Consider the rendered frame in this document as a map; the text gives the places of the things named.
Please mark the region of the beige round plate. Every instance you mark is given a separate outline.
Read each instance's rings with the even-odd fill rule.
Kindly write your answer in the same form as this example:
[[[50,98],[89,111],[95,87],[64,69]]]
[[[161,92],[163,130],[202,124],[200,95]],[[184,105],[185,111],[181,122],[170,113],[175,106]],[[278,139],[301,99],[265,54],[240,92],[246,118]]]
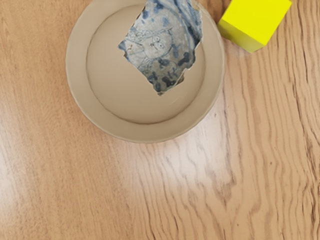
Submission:
[[[83,114],[104,132],[135,143],[178,137],[211,110],[223,85],[225,51],[208,11],[197,1],[203,37],[184,80],[158,95],[124,57],[118,44],[146,0],[92,0],[68,39],[65,70],[70,92]]]

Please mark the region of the blue white ceramic shard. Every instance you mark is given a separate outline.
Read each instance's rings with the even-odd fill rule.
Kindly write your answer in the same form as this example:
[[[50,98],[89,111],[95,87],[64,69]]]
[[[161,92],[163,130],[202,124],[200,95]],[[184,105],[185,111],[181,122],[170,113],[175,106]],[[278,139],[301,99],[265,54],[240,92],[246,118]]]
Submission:
[[[196,0],[146,0],[118,48],[161,96],[194,65],[202,26]]]

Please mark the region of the yellow block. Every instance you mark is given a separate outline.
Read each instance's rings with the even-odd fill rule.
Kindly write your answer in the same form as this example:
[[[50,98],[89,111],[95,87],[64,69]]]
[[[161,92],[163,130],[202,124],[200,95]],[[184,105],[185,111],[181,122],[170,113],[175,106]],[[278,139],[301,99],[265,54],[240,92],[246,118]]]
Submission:
[[[220,34],[248,53],[265,47],[291,0],[231,0],[217,24]]]

